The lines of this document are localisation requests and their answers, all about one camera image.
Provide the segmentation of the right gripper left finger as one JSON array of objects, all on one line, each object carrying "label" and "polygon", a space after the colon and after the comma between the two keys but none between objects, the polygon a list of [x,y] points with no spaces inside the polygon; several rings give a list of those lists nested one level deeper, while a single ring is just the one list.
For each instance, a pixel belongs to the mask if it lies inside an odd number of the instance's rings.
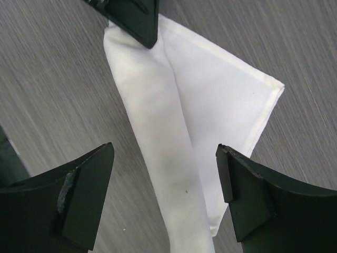
[{"label": "right gripper left finger", "polygon": [[114,162],[105,143],[1,188],[1,252],[93,250]]}]

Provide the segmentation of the white cloth napkin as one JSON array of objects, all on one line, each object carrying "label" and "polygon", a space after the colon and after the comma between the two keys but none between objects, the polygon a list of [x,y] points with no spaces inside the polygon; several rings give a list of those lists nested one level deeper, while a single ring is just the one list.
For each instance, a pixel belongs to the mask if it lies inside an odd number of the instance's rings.
[{"label": "white cloth napkin", "polygon": [[158,19],[152,49],[114,23],[103,44],[170,251],[213,252],[227,209],[217,146],[251,156],[283,83],[165,16]]}]

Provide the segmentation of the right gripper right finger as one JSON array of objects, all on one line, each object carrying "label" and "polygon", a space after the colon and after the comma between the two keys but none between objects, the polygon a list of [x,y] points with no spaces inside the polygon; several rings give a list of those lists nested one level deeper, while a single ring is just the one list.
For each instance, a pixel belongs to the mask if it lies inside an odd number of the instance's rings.
[{"label": "right gripper right finger", "polygon": [[224,201],[244,252],[336,252],[336,191],[216,151]]}]

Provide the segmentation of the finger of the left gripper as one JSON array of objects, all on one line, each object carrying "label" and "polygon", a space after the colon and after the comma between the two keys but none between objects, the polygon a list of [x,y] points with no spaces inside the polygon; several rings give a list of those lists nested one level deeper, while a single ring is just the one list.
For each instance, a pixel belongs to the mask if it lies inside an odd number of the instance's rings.
[{"label": "finger of the left gripper", "polygon": [[85,1],[149,49],[157,42],[159,2],[159,0]]}]

